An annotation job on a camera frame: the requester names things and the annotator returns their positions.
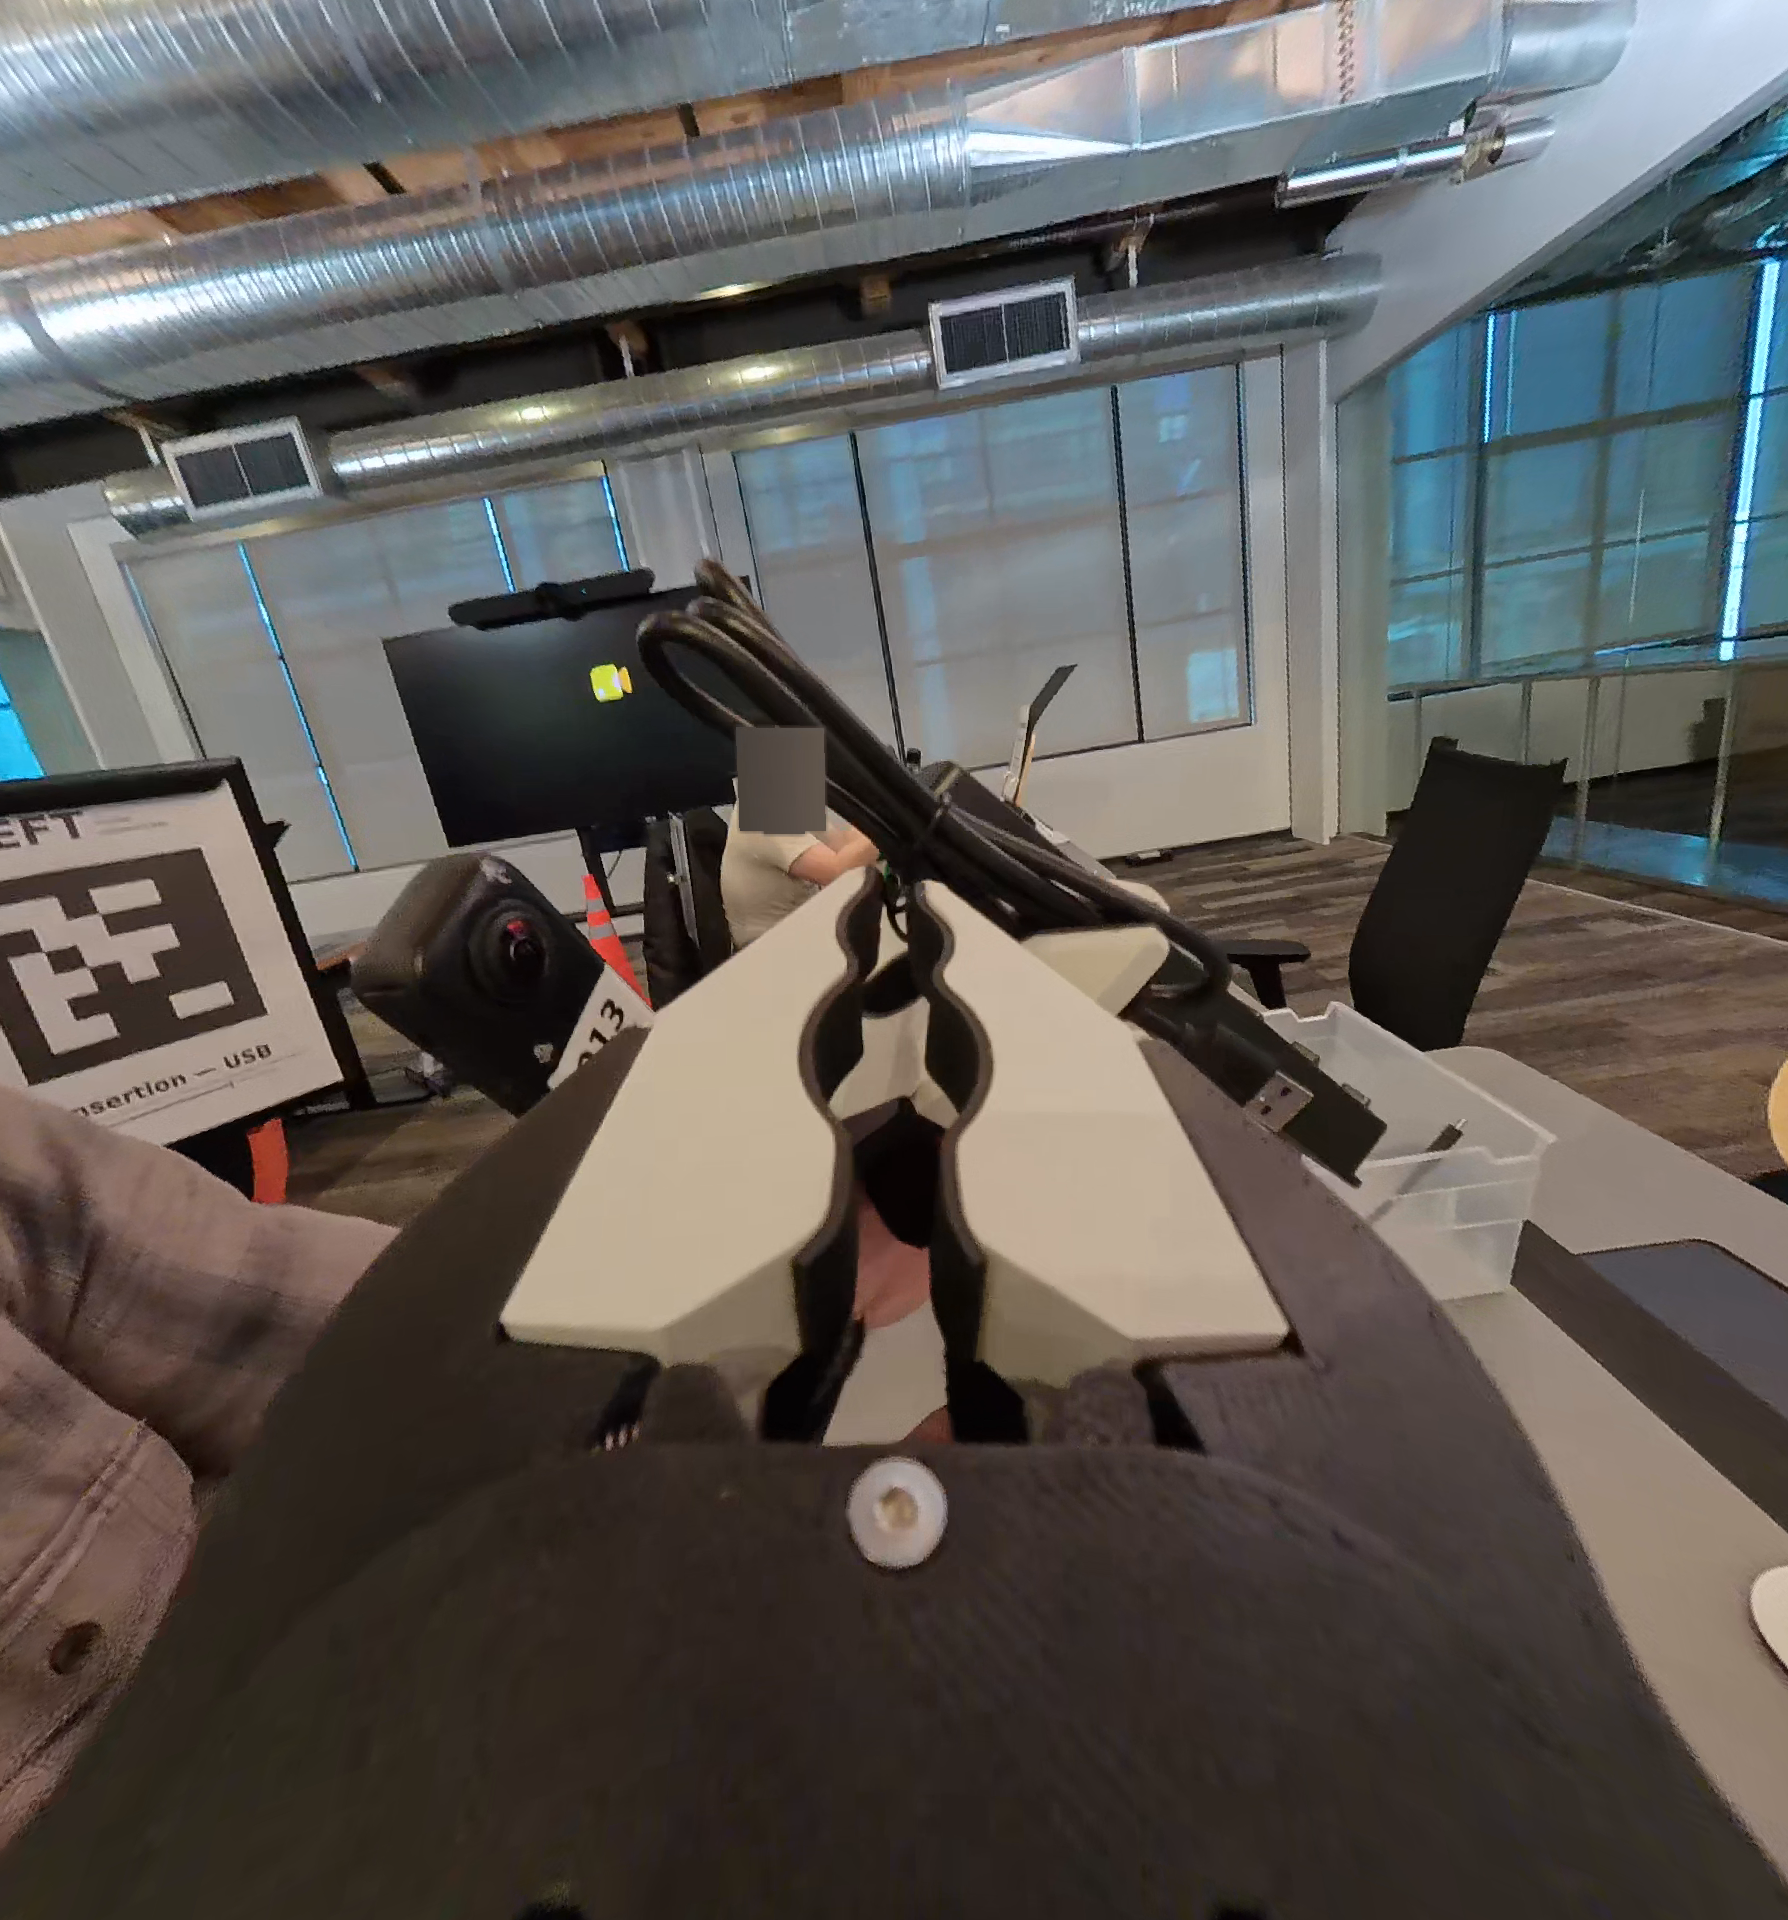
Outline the thin silver vent duct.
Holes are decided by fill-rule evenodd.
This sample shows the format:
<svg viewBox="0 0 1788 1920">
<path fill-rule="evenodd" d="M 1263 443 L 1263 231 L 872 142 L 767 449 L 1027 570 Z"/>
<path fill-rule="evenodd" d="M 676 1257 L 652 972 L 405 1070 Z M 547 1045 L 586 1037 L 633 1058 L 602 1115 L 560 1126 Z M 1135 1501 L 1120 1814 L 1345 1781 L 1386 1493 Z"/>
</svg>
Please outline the thin silver vent duct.
<svg viewBox="0 0 1788 1920">
<path fill-rule="evenodd" d="M 1071 359 L 984 369 L 950 387 L 936 381 L 932 328 L 910 328 L 342 429 L 318 449 L 326 489 L 307 509 L 359 510 L 609 454 L 721 447 L 770 429 L 897 419 L 1244 363 L 1358 334 L 1381 291 L 1376 251 L 1304 254 L 1078 297 Z"/>
</svg>

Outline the framed black-white tag sign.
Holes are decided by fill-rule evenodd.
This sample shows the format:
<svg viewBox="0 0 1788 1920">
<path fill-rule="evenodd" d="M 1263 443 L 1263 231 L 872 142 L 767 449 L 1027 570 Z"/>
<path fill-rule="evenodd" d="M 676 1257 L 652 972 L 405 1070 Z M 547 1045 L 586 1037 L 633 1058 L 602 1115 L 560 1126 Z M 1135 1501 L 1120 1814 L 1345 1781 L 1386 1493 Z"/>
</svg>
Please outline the framed black-white tag sign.
<svg viewBox="0 0 1788 1920">
<path fill-rule="evenodd" d="M 0 1087 L 160 1145 L 369 1101 L 240 761 L 0 781 Z"/>
</svg>

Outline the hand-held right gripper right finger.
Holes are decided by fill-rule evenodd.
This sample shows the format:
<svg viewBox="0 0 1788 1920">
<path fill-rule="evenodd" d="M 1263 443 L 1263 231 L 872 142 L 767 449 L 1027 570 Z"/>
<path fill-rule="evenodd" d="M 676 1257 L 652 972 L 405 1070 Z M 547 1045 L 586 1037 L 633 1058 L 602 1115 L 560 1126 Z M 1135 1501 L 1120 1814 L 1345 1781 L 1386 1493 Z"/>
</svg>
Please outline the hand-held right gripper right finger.
<svg viewBox="0 0 1788 1920">
<path fill-rule="evenodd" d="M 1025 1438 L 1025 1396 L 1098 1368 L 1266 1357 L 1289 1324 L 1124 1010 L 944 883 L 905 907 L 950 1105 L 930 1300 L 953 1438 Z"/>
</svg>

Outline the black video bar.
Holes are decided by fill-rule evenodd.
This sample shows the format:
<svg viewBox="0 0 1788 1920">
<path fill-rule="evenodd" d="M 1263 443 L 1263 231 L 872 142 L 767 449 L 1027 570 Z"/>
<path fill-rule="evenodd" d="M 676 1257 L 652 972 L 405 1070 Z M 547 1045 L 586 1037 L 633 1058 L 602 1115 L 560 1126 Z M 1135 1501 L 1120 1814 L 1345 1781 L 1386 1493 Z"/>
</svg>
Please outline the black video bar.
<svg viewBox="0 0 1788 1920">
<path fill-rule="evenodd" d="M 538 582 L 528 590 L 475 598 L 450 605 L 445 616 L 458 628 L 494 632 L 535 622 L 580 622 L 595 612 L 639 605 L 652 598 L 652 590 L 652 568 L 628 568 L 578 582 Z"/>
</svg>

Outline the orange traffic cone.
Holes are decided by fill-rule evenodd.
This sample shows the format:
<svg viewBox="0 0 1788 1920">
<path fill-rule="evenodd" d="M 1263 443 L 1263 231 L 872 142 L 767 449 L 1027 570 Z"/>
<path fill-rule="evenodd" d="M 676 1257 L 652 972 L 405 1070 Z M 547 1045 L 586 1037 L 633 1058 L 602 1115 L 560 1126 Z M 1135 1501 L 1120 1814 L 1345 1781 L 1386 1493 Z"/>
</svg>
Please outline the orange traffic cone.
<svg viewBox="0 0 1788 1920">
<path fill-rule="evenodd" d="M 585 915 L 585 937 L 590 946 L 597 951 L 609 968 L 614 968 L 631 991 L 636 991 L 648 1001 L 648 991 L 639 982 L 639 973 L 633 967 L 633 960 L 625 944 L 619 937 L 619 930 L 612 921 L 612 908 L 600 888 L 595 872 L 582 874 L 582 915 Z"/>
</svg>

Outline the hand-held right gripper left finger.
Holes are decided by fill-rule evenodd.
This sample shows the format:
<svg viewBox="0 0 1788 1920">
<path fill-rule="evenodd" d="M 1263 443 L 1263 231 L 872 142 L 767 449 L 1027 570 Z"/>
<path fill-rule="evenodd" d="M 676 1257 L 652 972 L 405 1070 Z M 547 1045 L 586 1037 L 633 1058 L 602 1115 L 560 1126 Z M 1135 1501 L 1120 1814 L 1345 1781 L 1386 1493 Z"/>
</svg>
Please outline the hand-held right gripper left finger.
<svg viewBox="0 0 1788 1920">
<path fill-rule="evenodd" d="M 500 1333 L 712 1363 L 759 1383 L 767 1438 L 818 1443 L 863 1344 L 852 1149 L 881 879 L 858 871 L 642 1036 L 500 1309 Z"/>
</svg>

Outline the person's left forearm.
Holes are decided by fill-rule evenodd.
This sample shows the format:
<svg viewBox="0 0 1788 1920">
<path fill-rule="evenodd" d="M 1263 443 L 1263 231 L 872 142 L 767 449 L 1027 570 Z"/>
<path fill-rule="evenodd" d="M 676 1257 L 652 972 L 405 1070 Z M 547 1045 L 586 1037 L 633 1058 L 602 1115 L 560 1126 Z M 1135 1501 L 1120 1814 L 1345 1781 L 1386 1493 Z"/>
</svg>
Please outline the person's left forearm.
<svg viewBox="0 0 1788 1920">
<path fill-rule="evenodd" d="M 137 1679 L 201 1489 L 395 1235 L 0 1087 L 0 1854 Z"/>
</svg>

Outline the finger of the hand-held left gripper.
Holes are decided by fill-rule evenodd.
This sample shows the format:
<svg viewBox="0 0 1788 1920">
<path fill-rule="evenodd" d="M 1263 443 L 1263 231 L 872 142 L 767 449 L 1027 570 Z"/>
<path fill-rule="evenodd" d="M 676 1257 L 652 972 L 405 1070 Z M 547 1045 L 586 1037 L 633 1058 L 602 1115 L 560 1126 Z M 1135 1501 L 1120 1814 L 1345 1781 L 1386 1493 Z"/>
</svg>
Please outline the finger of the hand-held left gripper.
<svg viewBox="0 0 1788 1920">
<path fill-rule="evenodd" d="M 833 1118 L 851 1125 L 904 1101 L 921 1118 L 932 1120 L 932 1078 L 924 1061 L 928 1029 L 928 1010 L 899 1010 L 897 1013 L 863 1019 L 861 1059 L 832 1095 Z"/>
<path fill-rule="evenodd" d="M 1045 930 L 1020 943 L 1042 967 L 1103 1010 L 1126 1010 L 1159 973 L 1169 939 L 1152 926 Z"/>
</svg>

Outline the white ceiling vent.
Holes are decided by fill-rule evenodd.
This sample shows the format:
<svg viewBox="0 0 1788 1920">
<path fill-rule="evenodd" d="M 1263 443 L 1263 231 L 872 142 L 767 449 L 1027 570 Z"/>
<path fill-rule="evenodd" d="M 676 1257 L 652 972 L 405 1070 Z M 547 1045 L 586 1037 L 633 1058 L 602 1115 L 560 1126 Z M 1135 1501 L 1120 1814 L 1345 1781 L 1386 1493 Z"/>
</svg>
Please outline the white ceiling vent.
<svg viewBox="0 0 1788 1920">
<path fill-rule="evenodd" d="M 328 493 L 322 447 L 296 417 L 169 439 L 160 462 L 193 523 Z"/>
<path fill-rule="evenodd" d="M 1073 278 L 930 302 L 930 357 L 940 390 L 1078 365 Z"/>
</svg>

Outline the black multi-port usb hub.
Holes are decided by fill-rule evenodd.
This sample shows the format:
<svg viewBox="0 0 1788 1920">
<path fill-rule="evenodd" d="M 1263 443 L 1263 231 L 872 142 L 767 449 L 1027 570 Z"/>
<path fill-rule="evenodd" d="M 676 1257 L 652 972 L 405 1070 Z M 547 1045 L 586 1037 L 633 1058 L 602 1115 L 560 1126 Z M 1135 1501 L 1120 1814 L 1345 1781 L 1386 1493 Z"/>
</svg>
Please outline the black multi-port usb hub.
<svg viewBox="0 0 1788 1920">
<path fill-rule="evenodd" d="M 944 883 L 1017 939 L 1045 932 L 1157 932 L 1162 956 L 1135 986 L 1124 1019 L 1175 1048 L 1231 1105 L 1241 1105 L 1310 1162 L 1347 1184 L 1386 1133 L 1371 1101 L 1331 1076 L 1238 994 L 1238 949 L 1178 921 L 1114 874 L 1098 874 L 961 767 L 904 761 L 924 816 L 900 872 Z"/>
</svg>

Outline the black flat screen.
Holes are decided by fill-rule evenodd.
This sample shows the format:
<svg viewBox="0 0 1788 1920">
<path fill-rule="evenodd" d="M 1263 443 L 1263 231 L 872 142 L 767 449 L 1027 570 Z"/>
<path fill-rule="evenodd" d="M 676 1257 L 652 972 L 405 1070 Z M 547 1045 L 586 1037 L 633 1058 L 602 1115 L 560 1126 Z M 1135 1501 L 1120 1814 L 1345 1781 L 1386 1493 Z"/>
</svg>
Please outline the black flat screen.
<svg viewBox="0 0 1788 1920">
<path fill-rule="evenodd" d="M 685 600 L 383 643 L 450 847 L 585 835 L 625 850 L 648 819 L 731 804 L 734 741 L 639 661 L 642 622 Z"/>
</svg>

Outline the silver spiral air duct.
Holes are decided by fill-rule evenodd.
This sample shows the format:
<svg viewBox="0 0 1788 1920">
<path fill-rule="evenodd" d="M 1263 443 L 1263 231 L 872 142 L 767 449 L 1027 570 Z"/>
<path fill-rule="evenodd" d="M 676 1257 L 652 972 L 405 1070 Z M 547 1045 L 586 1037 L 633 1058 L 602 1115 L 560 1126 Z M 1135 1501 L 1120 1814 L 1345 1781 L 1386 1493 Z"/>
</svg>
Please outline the silver spiral air duct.
<svg viewBox="0 0 1788 1920">
<path fill-rule="evenodd" d="M 0 6 L 0 225 L 989 44 L 1001 6 Z"/>
<path fill-rule="evenodd" d="M 0 429 L 214 349 L 969 206 L 953 92 L 0 274 Z"/>
</svg>

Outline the black office chair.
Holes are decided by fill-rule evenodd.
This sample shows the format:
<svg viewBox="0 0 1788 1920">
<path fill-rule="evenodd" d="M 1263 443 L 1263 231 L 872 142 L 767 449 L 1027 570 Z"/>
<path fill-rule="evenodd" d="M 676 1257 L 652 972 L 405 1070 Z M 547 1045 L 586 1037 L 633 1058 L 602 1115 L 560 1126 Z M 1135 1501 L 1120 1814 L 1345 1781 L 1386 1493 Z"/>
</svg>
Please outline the black office chair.
<svg viewBox="0 0 1788 1920">
<path fill-rule="evenodd" d="M 715 807 L 648 822 L 642 838 L 642 967 L 655 1010 L 674 1005 L 734 956 L 721 897 L 728 825 Z"/>
<path fill-rule="evenodd" d="M 1482 981 L 1546 847 L 1568 765 L 1520 765 L 1435 738 L 1347 949 L 1361 1019 L 1422 1052 L 1460 1045 Z"/>
</svg>

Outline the clear plastic bin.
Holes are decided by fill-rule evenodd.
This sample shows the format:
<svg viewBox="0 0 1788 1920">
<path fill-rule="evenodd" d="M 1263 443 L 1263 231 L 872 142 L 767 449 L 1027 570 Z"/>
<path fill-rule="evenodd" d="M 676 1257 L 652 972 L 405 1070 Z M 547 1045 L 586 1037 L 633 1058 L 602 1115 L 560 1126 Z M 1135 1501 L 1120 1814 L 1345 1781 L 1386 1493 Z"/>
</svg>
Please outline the clear plastic bin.
<svg viewBox="0 0 1788 1920">
<path fill-rule="evenodd" d="M 1310 1162 L 1315 1180 L 1438 1302 L 1510 1288 L 1552 1133 L 1341 1001 L 1313 1019 L 1275 1010 L 1266 1022 L 1315 1055 L 1338 1084 L 1367 1094 L 1386 1126 L 1356 1184 Z"/>
</svg>

